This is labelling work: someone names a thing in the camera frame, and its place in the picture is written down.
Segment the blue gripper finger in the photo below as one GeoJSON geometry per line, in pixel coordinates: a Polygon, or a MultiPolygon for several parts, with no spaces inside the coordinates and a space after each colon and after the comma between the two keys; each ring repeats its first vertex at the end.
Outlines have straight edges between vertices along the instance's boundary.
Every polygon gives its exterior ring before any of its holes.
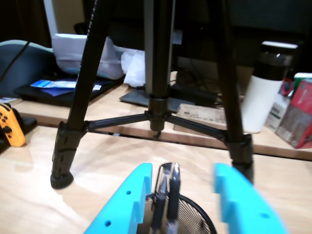
{"type": "Polygon", "coordinates": [[[152,193],[153,166],[138,165],[86,229],[86,234],[135,234],[143,223],[145,199],[152,193]]]}
{"type": "Polygon", "coordinates": [[[237,169],[214,165],[214,191],[220,196],[222,222],[230,234],[287,234],[277,212],[237,169]]]}

